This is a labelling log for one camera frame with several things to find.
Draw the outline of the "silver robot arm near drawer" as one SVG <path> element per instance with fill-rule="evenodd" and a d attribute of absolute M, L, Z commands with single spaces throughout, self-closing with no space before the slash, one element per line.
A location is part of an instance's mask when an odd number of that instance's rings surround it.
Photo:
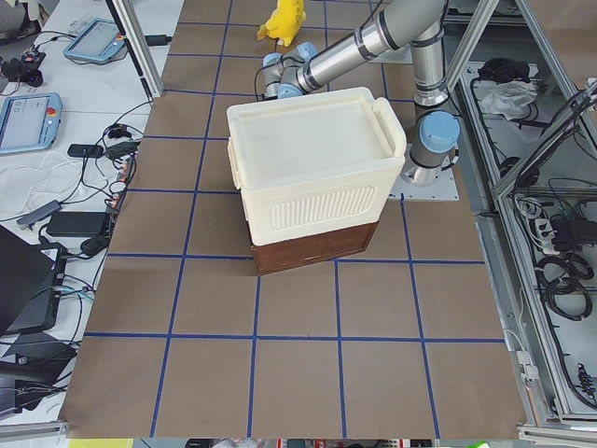
<path fill-rule="evenodd" d="M 247 156 L 247 185 L 273 187 L 338 177 L 394 182 L 408 159 L 407 139 L 384 98 L 369 89 L 320 92 L 388 50 L 437 49 L 440 1 L 394 1 L 373 23 L 315 52 L 310 43 L 263 60 L 267 103 L 259 113 L 256 149 Z"/>

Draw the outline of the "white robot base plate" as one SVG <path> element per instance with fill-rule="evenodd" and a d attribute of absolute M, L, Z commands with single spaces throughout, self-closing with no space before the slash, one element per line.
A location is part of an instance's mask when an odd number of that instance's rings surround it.
<path fill-rule="evenodd" d="M 448 152 L 442 163 L 433 169 L 417 165 L 410 156 L 412 144 L 407 144 L 405 164 L 391 187 L 388 199 L 411 202 L 458 202 L 460 194 L 456 185 L 452 162 Z"/>

